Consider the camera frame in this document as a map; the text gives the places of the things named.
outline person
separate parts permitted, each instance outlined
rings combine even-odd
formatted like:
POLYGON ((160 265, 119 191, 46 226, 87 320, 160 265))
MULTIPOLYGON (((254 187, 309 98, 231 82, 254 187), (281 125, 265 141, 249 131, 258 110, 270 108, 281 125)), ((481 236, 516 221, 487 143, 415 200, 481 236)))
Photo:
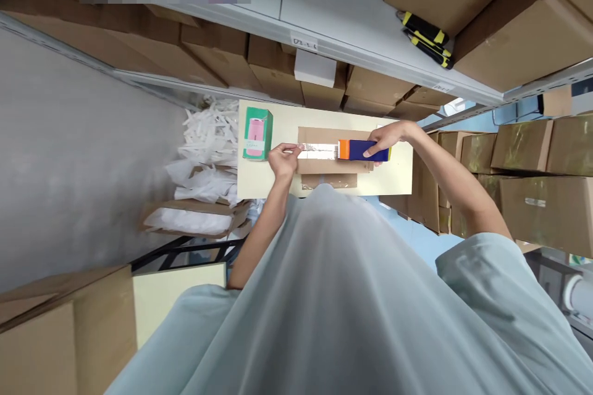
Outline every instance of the person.
POLYGON ((229 289, 186 291, 108 393, 592 393, 589 356, 472 174, 415 123, 370 140, 410 143, 466 219, 438 274, 364 199, 290 198, 300 148, 281 144, 229 289))

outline packing tape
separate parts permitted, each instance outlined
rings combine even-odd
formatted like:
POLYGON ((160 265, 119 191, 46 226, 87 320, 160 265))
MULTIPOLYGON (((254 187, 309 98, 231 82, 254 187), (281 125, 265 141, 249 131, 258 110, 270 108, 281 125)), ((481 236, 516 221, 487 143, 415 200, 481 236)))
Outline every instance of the packing tape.
POLYGON ((301 144, 304 150, 297 159, 334 160, 338 157, 337 144, 301 144))

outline gray wall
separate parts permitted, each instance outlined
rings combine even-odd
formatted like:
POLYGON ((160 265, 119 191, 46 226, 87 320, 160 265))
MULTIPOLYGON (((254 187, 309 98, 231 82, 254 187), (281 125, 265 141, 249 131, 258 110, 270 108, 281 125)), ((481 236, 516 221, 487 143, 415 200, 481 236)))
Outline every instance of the gray wall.
POLYGON ((137 233, 167 199, 185 112, 0 30, 0 292, 122 264, 172 237, 137 233))

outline plastic bag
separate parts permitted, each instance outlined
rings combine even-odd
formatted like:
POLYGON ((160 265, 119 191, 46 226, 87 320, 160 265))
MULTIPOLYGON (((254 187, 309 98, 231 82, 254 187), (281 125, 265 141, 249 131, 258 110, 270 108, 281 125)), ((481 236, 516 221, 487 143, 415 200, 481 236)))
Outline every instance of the plastic bag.
POLYGON ((182 231, 200 235, 219 235, 229 229, 232 216, 160 208, 144 221, 154 230, 182 231))

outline cardboard sheet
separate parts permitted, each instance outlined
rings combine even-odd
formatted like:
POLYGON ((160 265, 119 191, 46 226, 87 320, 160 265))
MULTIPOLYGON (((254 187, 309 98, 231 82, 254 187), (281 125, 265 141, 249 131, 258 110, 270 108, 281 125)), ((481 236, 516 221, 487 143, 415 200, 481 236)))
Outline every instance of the cardboard sheet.
MULTIPOLYGON (((369 134, 366 131, 298 127, 298 143, 337 145, 340 139, 367 140, 369 134)), ((301 156, 296 168, 298 174, 369 173, 372 170, 373 163, 362 160, 302 159, 301 156)))

